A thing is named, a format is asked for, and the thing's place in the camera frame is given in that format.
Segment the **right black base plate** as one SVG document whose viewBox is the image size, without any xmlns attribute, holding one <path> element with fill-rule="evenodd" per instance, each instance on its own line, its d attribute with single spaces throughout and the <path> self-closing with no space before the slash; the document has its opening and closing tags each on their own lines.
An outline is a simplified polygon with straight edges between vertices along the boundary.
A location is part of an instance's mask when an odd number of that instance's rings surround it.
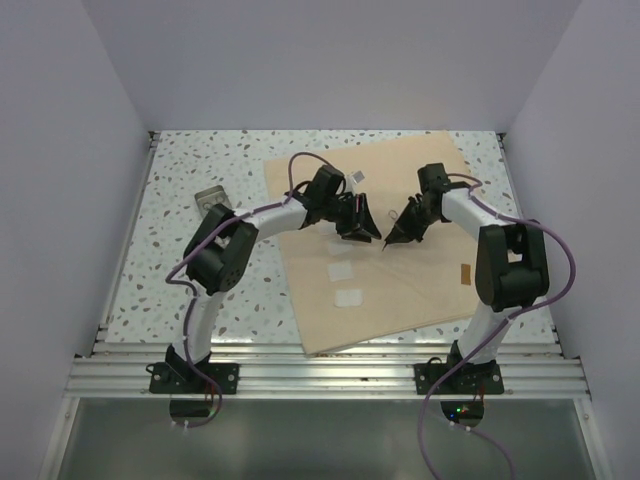
<svg viewBox="0 0 640 480">
<path fill-rule="evenodd" d="M 435 389 L 437 395 L 501 395 L 505 393 L 500 366 L 495 360 L 484 364 L 463 365 L 449 375 L 453 368 L 443 363 L 439 357 L 427 363 L 413 365 L 416 392 L 426 395 L 430 388 L 442 377 L 447 376 Z"/>
</svg>

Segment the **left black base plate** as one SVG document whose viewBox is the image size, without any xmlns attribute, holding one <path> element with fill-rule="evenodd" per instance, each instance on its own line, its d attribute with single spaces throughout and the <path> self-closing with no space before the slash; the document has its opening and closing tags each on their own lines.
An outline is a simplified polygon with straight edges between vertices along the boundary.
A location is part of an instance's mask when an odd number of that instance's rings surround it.
<svg viewBox="0 0 640 480">
<path fill-rule="evenodd" d="M 201 376 L 188 370 L 183 378 L 164 362 L 148 364 L 145 368 L 150 374 L 149 392 L 152 394 L 203 394 L 211 393 L 213 386 Z M 240 378 L 240 365 L 237 363 L 209 363 L 201 371 L 219 386 L 223 395 L 235 395 Z"/>
</svg>

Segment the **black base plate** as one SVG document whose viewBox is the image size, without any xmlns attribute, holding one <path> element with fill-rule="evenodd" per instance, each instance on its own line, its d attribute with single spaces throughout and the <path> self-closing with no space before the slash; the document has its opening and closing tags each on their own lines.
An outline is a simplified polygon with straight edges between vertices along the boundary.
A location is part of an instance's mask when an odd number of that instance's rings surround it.
<svg viewBox="0 0 640 480">
<path fill-rule="evenodd" d="M 439 357 L 427 363 L 413 365 L 416 392 L 426 395 L 430 388 L 442 377 L 447 376 L 435 389 L 437 395 L 501 395 L 505 393 L 500 366 L 495 360 L 484 364 L 463 365 L 449 375 L 453 368 L 443 363 Z"/>
<path fill-rule="evenodd" d="M 211 393 L 213 386 L 201 376 L 188 370 L 183 378 L 164 362 L 148 364 L 145 368 L 150 374 L 149 392 L 152 394 L 203 394 Z M 219 386 L 223 395 L 235 395 L 240 378 L 240 365 L 237 363 L 209 363 L 201 371 Z"/>
</svg>

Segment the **beige surgical drape cloth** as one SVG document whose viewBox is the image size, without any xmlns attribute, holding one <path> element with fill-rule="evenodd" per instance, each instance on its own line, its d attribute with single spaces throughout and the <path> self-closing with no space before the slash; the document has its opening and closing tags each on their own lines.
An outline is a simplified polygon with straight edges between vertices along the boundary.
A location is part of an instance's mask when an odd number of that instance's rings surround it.
<svg viewBox="0 0 640 480">
<path fill-rule="evenodd" d="M 389 139 L 382 133 L 327 138 L 303 135 L 265 164 L 270 198 L 288 189 L 289 174 L 296 182 L 313 177 L 321 162 L 303 157 L 289 167 L 298 151 L 312 152 L 349 174 L 361 171 L 365 179 L 357 189 L 367 195 L 373 219 L 387 235 L 393 221 L 390 209 L 401 212 L 409 196 L 419 192 L 417 171 L 426 164 L 443 163 L 449 173 L 466 174 L 469 166 L 454 136 L 445 131 L 401 135 Z M 390 245 L 350 243 L 353 249 L 331 256 L 327 243 L 341 241 L 321 235 L 318 223 L 303 230 L 279 235 L 290 296 L 302 347 L 315 355 L 345 348 L 361 341 L 398 334 L 473 315 L 478 297 L 473 282 L 476 242 L 459 226 L 436 223 L 422 242 Z M 331 282 L 327 265 L 350 261 L 354 278 Z M 460 282 L 460 265 L 472 266 L 472 284 Z M 335 291 L 361 289 L 363 305 L 337 308 Z"/>
</svg>

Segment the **metal instrument tray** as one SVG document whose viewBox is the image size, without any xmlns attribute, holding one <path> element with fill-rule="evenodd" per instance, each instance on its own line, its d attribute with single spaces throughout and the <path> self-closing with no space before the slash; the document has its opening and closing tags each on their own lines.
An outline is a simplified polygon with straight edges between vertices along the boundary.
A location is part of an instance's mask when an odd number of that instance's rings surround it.
<svg viewBox="0 0 640 480">
<path fill-rule="evenodd" d="M 222 204 L 229 209 L 232 208 L 230 199 L 222 185 L 214 185 L 196 192 L 194 200 L 202 218 L 204 218 L 208 212 L 218 204 Z"/>
</svg>

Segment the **brown tape piece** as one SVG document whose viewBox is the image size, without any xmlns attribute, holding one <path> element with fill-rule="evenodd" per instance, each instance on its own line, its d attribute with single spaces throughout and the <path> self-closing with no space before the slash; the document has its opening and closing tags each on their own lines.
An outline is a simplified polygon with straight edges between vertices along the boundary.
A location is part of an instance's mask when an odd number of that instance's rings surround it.
<svg viewBox="0 0 640 480">
<path fill-rule="evenodd" d="M 470 264 L 460 265 L 460 282 L 462 285 L 470 286 L 472 284 L 472 266 Z"/>
</svg>

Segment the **white gauze pad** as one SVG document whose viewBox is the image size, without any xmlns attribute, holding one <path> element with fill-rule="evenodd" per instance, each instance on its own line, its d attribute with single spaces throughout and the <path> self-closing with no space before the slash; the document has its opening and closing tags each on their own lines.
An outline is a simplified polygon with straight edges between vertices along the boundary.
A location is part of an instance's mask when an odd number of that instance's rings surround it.
<svg viewBox="0 0 640 480">
<path fill-rule="evenodd" d="M 337 233 L 333 223 L 322 223 L 318 225 L 318 231 L 321 235 L 334 235 Z"/>
<path fill-rule="evenodd" d="M 328 252 L 331 256 L 343 255 L 353 249 L 350 243 L 341 241 L 330 241 L 327 243 Z"/>
<path fill-rule="evenodd" d="M 354 271 L 350 261 L 328 264 L 327 273 L 331 282 L 346 281 L 354 278 Z"/>
<path fill-rule="evenodd" d="M 361 289 L 339 289 L 335 291 L 334 305 L 337 308 L 356 308 L 363 305 L 364 294 Z"/>
</svg>

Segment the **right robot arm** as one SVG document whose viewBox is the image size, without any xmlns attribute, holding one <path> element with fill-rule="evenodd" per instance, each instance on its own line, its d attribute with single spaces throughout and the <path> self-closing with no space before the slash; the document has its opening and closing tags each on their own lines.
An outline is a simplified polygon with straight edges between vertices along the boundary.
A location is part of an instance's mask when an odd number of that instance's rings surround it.
<svg viewBox="0 0 640 480">
<path fill-rule="evenodd" d="M 481 378 L 493 377 L 499 346 L 512 322 L 547 294 L 544 233 L 532 223 L 502 219 L 473 195 L 468 176 L 454 182 L 441 163 L 420 168 L 417 176 L 420 192 L 409 198 L 384 244 L 420 242 L 438 222 L 454 223 L 476 241 L 479 304 L 437 378 L 464 393 Z"/>
</svg>

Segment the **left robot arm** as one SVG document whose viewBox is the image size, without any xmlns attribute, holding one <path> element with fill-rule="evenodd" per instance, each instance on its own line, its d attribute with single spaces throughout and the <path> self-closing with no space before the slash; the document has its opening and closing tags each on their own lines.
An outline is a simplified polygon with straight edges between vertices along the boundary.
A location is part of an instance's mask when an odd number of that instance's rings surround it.
<svg viewBox="0 0 640 480">
<path fill-rule="evenodd" d="M 257 243 L 320 221 L 333 224 L 346 241 L 370 243 L 381 238 L 367 196 L 355 193 L 345 174 L 330 165 L 321 166 L 312 179 L 291 185 L 281 199 L 271 204 L 247 211 L 224 205 L 209 210 L 181 262 L 165 279 L 169 285 L 186 287 L 192 296 L 182 333 L 165 356 L 172 379 L 182 390 L 197 392 L 209 380 L 204 362 L 210 355 L 215 317 L 192 318 L 200 295 L 205 294 L 217 311 L 226 293 L 244 275 Z"/>
</svg>

